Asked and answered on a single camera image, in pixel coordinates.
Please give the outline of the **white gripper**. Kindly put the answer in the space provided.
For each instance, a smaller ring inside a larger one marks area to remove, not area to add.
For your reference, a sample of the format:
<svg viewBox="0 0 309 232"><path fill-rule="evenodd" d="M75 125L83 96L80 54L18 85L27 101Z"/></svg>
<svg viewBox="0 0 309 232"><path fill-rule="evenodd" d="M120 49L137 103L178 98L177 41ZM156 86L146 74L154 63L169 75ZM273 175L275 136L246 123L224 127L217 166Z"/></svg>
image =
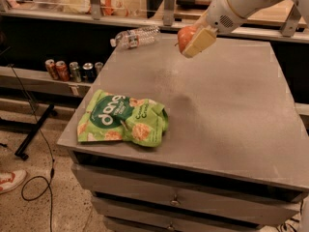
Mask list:
<svg viewBox="0 0 309 232"><path fill-rule="evenodd" d="M184 45L182 55L193 58L216 40L217 34L228 34L240 27L245 19L240 17L231 7L228 0L212 0L205 13L205 24L210 28L202 28L190 36Z"/></svg>

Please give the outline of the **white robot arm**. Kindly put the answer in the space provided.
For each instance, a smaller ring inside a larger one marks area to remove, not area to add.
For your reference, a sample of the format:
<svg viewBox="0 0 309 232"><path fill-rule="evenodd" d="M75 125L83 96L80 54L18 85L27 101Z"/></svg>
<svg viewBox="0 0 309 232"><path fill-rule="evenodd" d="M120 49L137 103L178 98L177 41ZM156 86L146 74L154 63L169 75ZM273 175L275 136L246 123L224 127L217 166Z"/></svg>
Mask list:
<svg viewBox="0 0 309 232"><path fill-rule="evenodd" d="M218 35L239 28L248 17L283 0L212 0L208 8L191 26L178 32L179 52L192 58L211 46ZM309 24L309 0L292 0Z"/></svg>

